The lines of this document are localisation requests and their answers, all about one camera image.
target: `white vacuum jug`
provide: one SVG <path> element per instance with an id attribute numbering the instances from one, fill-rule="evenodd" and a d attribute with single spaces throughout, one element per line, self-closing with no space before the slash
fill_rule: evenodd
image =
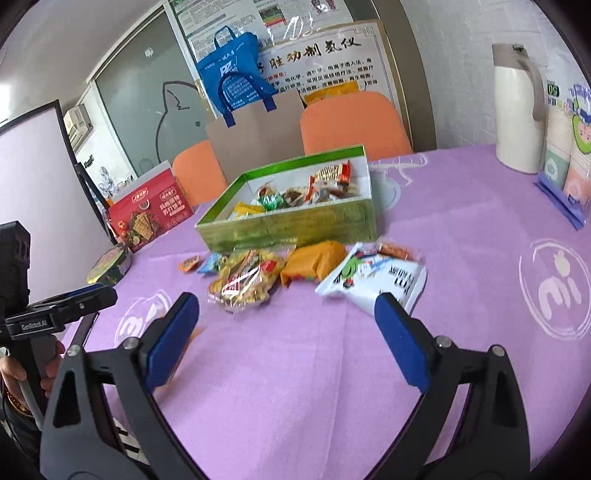
<path id="1" fill-rule="evenodd" d="M 496 156 L 509 168 L 538 173 L 544 147 L 544 82 L 523 45 L 495 43 Z"/>

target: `red waffle box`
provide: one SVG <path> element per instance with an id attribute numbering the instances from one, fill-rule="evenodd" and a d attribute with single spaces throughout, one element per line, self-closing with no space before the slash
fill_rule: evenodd
<path id="1" fill-rule="evenodd" d="M 168 163 L 129 185 L 109 208 L 111 227 L 137 252 L 193 214 Z"/>

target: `purple tablecloth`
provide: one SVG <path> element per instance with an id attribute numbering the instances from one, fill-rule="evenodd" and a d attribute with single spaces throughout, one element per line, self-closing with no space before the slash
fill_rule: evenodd
<path id="1" fill-rule="evenodd" d="M 379 228 L 426 256 L 427 286 L 413 315 L 461 347 L 506 347 L 536 463 L 591 380 L 588 228 L 576 232 L 533 177 L 503 167 L 491 146 L 371 169 Z M 139 336 L 191 291 L 206 329 L 156 399 L 204 471 L 214 480 L 362 479 L 418 390 L 405 383 L 372 318 L 346 299 L 320 298 L 311 283 L 280 288 L 268 305 L 241 315 L 208 304 L 210 279 L 177 269 L 205 253 L 193 226 L 206 208 L 135 256 L 117 305 L 100 314 L 86 349 Z M 444 452 L 460 408 L 456 402 L 432 458 Z"/>

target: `poster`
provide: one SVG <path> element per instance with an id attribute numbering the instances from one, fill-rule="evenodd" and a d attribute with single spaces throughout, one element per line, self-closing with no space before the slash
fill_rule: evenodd
<path id="1" fill-rule="evenodd" d="M 259 72 L 280 92 L 297 88 L 302 96 L 357 80 L 362 90 L 386 96 L 405 120 L 379 25 L 357 22 L 268 48 L 259 54 Z"/>
<path id="2" fill-rule="evenodd" d="M 236 35 L 252 32 L 259 48 L 353 21 L 345 0 L 170 0 L 199 61 L 214 50 L 215 32 L 228 25 Z M 228 40 L 220 33 L 220 44 Z"/>

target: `yellow package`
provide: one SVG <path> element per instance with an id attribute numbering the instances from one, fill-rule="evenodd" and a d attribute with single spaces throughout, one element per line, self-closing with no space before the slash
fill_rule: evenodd
<path id="1" fill-rule="evenodd" d="M 285 287 L 292 280 L 322 281 L 346 256 L 345 246 L 333 241 L 298 248 L 281 270 L 281 285 Z"/>
<path id="2" fill-rule="evenodd" d="M 247 205 L 244 202 L 238 202 L 228 220 L 235 220 L 237 218 L 244 218 L 249 215 L 258 215 L 259 213 L 265 212 L 266 210 L 260 205 Z"/>
<path id="3" fill-rule="evenodd" d="M 263 303 L 284 266 L 283 257 L 269 250 L 235 251 L 209 286 L 209 296 L 229 311 Z"/>
<path id="4" fill-rule="evenodd" d="M 306 105 L 311 105 L 312 103 L 317 102 L 318 100 L 323 100 L 325 98 L 331 98 L 336 97 L 337 95 L 345 95 L 346 93 L 355 92 L 360 92 L 357 80 L 316 90 L 315 92 L 309 93 L 308 95 L 304 95 L 304 101 Z"/>

